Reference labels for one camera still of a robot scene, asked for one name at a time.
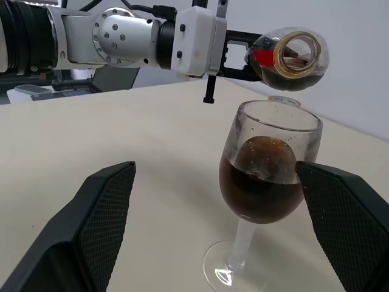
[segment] black foam pad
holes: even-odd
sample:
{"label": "black foam pad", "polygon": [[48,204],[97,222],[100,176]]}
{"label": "black foam pad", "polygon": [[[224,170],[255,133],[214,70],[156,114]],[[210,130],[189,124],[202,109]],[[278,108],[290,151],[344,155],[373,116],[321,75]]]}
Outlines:
{"label": "black foam pad", "polygon": [[135,172],[135,163],[125,162],[91,175],[48,222],[0,292],[106,291]]}
{"label": "black foam pad", "polygon": [[389,283],[389,205],[361,177],[298,162],[317,240],[347,292]]}

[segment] white wall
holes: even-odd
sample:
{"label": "white wall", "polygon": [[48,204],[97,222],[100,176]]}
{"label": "white wall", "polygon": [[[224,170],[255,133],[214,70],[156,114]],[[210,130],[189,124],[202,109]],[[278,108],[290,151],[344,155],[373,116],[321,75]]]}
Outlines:
{"label": "white wall", "polygon": [[[88,0],[69,0],[79,8]],[[137,0],[132,4],[173,5],[191,0]],[[104,0],[95,11],[120,5]],[[215,10],[217,0],[209,0]],[[266,33],[287,26],[308,27],[328,42],[331,64],[323,80],[305,91],[280,92],[259,83],[241,83],[265,94],[294,97],[313,112],[389,141],[389,2],[387,0],[230,0],[229,29]],[[230,54],[234,63],[243,56]]]}

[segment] dark liquid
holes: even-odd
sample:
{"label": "dark liquid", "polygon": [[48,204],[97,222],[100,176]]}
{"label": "dark liquid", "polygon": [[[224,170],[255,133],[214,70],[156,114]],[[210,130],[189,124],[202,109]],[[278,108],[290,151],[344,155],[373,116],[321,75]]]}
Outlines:
{"label": "dark liquid", "polygon": [[309,75],[302,78],[297,79],[288,79],[280,74],[274,72],[274,68],[265,69],[261,68],[258,63],[255,61],[255,57],[250,55],[250,65],[254,69],[254,71],[262,78],[262,80],[269,85],[271,88],[275,88],[278,90],[287,90],[287,91],[299,91],[306,89],[308,87],[314,86],[316,83],[323,78],[322,75]]}
{"label": "dark liquid", "polygon": [[[235,160],[235,164],[245,171],[222,157],[219,170],[221,192],[237,216],[253,223],[273,223],[287,217],[302,202],[301,184],[271,182],[279,182],[282,177],[293,181],[291,178],[295,174],[295,158],[289,155],[291,149],[280,145],[279,142],[267,142],[266,137],[251,138],[241,147]],[[258,173],[260,164],[265,163],[269,164],[265,171]]]}

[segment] bottle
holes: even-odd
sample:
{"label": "bottle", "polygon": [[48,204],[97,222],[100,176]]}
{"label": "bottle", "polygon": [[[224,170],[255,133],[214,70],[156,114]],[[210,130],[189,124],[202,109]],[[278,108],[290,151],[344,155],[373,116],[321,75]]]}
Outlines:
{"label": "bottle", "polygon": [[271,88],[299,91],[323,78],[329,52],[319,34],[287,27],[257,39],[247,51],[246,62]]}

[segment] table surface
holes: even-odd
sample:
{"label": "table surface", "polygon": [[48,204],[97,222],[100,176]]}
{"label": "table surface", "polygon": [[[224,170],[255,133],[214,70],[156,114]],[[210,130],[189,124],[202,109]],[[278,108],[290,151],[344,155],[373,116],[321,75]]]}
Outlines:
{"label": "table surface", "polygon": [[[220,79],[0,107],[0,283],[90,174],[136,161],[129,216],[108,291],[208,291],[207,248],[232,240],[218,165],[239,104],[265,99]],[[317,162],[365,178],[389,201],[389,145],[324,120]],[[344,291],[305,203],[257,227],[253,254],[285,291]]]}

